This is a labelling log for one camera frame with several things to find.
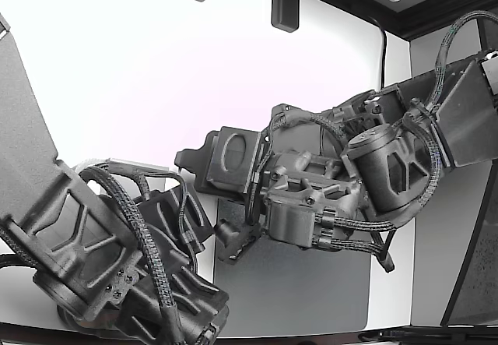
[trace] white wall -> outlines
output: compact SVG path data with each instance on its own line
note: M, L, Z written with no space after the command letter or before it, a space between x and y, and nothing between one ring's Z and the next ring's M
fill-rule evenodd
M69 165L118 157L171 167L213 129L262 129L282 102L322 111L378 84L377 28L318 0L301 0L291 34L271 26L271 0L0 0L0 9ZM386 83L409 77L409 45L389 35ZM61 328L32 273L13 270L0 273L0 322Z

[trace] black frame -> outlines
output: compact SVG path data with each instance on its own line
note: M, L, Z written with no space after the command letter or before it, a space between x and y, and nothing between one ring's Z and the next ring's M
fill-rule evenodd
M472 10L489 10L498 0L426 0L395 12L374 0L320 0L360 19L377 20L388 32L411 41L452 24ZM299 0L272 0L272 24L293 32L299 27Z

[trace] braided cable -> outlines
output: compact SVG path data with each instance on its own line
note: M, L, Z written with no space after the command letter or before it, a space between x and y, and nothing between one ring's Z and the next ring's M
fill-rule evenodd
M403 117L403 125L417 138L421 139L429 150L430 155L430 176L429 181L421 196L419 196L418 201L420 205L424 207L427 202L429 202L434 191L436 190L437 184L441 175L441 157L439 146L434 142L431 135L422 127L420 127L416 122L412 120L410 114L405 114Z
M394 224L388 220L384 222L364 222L362 220L336 217L334 219L334 225L365 232L387 232L395 229Z
M0 255L0 269L4 267L31 267L25 263L17 254L2 254Z
M42 265L31 256L23 247L19 246L7 232L0 227L0 238L18 255L26 265L35 269L42 269Z
M375 255L378 257L382 253L382 246L375 245L371 242L359 241L359 240L338 240L332 239L330 245L333 248L342 250L352 250L354 252L364 252Z
M142 214L128 193L108 172L99 167L87 167L80 176L84 181L94 180L111 195L117 203L119 210L132 226L139 241L139 247L146 257L151 277L154 282L160 306L170 307L175 305L170 283L164 271L163 261Z
M433 91L430 94L430 97L426 103L427 110L432 111L433 107L436 106L437 103L439 102L439 98L443 91L444 76L446 75L447 56L450 50L451 43L453 43L453 39L455 38L457 32L467 22L477 18L487 19L493 23L498 24L497 15L484 10L476 10L474 12L470 12L468 14L463 15L451 25L450 29L444 36L443 42L441 43L439 52L437 54L436 65L434 69L436 75L436 83L434 84Z

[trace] black braided cable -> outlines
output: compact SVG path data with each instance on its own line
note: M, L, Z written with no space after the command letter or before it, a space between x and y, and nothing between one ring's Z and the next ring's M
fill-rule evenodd
M371 242L359 241L359 240L338 240L332 239L330 245L333 248L341 250L352 250L355 252L365 252L375 256L379 256L382 253L382 246L375 245Z
M95 167L101 168L102 170L108 171L110 174L114 174L117 176L122 176L124 178L128 178L133 180L133 182L139 187L140 195L146 196L150 193L149 183L147 182L147 178L144 174L122 174L116 173L109 169L109 163L103 162L100 164L95 164Z
M436 83L434 84L433 91L430 94L428 101L426 102L426 107L429 111L433 110L433 107L438 104L439 98L443 91L444 76L446 75L447 56L450 50L451 43L453 43L453 39L455 38L457 32L467 22L477 18L487 19L493 23L498 24L497 15L484 10L476 10L474 12L463 15L451 25L450 29L444 36L443 42L441 43L439 52L437 54L436 65L434 69L434 72L436 74Z
M0 255L0 269L4 267L32 267L24 262L17 254Z
M412 120L410 114L405 114L403 117L403 125L417 138L423 141L429 150L430 155L430 176L429 181L422 195L417 199L422 207L424 207L427 202L432 197L434 191L436 190L437 183L439 182L441 175L441 157L439 146L434 142L432 136L422 127L420 127L416 122Z
M185 232L185 224L189 221L185 216L185 208L187 207L187 199L188 199L188 189L187 183L182 178L180 174L176 174L174 172L157 172L157 173L147 173L146 176L152 178L171 178L176 180L180 184L181 188L181 201L180 206L178 208L178 227L180 228L181 237L184 239L187 236L187 232ZM185 245L187 245L188 254L191 260L191 270L194 273L198 271L198 261L197 256L195 255L194 249L190 243L190 240L185 240Z
M130 198L128 193L121 187L119 182L110 173L99 167L87 167L80 174L85 181L95 181L108 195L117 203L117 207L123 213L124 218L129 222L132 230L139 241L139 247L146 257L149 273L153 280L153 285L158 297L161 315L164 322L168 323L168 335L173 337L174 344L186 344L183 332L178 320L179 314L177 304L173 297L173 291L167 278L159 250L149 232L139 208Z
M170 283L164 271L163 261L139 208L121 187L119 182L103 169L88 167L80 173L80 176L86 182L94 180L116 201L119 210L123 213L125 219L130 223L135 232L139 241L139 247L146 257L147 266L153 278L160 306L174 306L175 301Z
M43 269L42 265L29 252L24 250L23 247L19 246L1 227L0 239L2 239L29 267L33 267L34 269Z
M387 232L395 229L394 224L388 220L384 222L364 222L362 220L336 217L334 219L334 225L365 232Z

